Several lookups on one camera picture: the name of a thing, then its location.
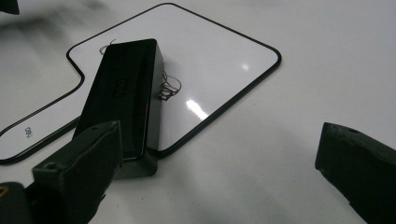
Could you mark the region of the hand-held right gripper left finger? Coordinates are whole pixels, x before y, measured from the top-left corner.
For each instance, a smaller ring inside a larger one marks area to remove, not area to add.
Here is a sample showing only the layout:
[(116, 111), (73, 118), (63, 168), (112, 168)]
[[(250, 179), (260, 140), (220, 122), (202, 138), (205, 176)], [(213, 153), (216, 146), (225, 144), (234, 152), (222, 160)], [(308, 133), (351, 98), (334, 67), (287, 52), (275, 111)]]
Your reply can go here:
[(121, 167), (120, 124), (95, 125), (33, 169), (35, 224), (88, 224)]

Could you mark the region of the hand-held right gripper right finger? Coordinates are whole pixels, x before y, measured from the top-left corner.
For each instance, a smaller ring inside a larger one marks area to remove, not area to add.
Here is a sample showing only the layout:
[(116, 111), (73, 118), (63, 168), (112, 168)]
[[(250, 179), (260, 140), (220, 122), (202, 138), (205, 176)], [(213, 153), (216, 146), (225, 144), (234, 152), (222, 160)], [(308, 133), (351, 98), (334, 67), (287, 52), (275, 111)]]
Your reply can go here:
[(326, 122), (315, 168), (368, 224), (396, 224), (396, 150), (354, 129)]

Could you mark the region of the black whiteboard eraser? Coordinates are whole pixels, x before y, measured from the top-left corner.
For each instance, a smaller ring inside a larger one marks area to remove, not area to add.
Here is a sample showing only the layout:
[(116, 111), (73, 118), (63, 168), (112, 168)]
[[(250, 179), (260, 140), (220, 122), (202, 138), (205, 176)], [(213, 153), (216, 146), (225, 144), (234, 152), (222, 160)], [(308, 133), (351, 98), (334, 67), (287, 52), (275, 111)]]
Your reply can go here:
[(154, 39), (106, 48), (75, 135), (93, 125), (120, 122), (122, 168), (119, 178), (154, 175), (159, 148), (163, 56)]

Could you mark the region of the white handled whiteboard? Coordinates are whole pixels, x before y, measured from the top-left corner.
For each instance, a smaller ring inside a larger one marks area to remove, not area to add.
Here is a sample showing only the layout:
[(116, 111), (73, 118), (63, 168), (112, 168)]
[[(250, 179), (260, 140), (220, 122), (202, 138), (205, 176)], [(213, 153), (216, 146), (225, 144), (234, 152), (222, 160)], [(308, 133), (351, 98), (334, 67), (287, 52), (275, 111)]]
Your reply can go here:
[(67, 51), (81, 81), (0, 131), (0, 164), (20, 161), (75, 128), (106, 46), (147, 38), (158, 42), (163, 71), (179, 86), (162, 103), (162, 152), (187, 142), (281, 62), (270, 46), (176, 4), (159, 4)]

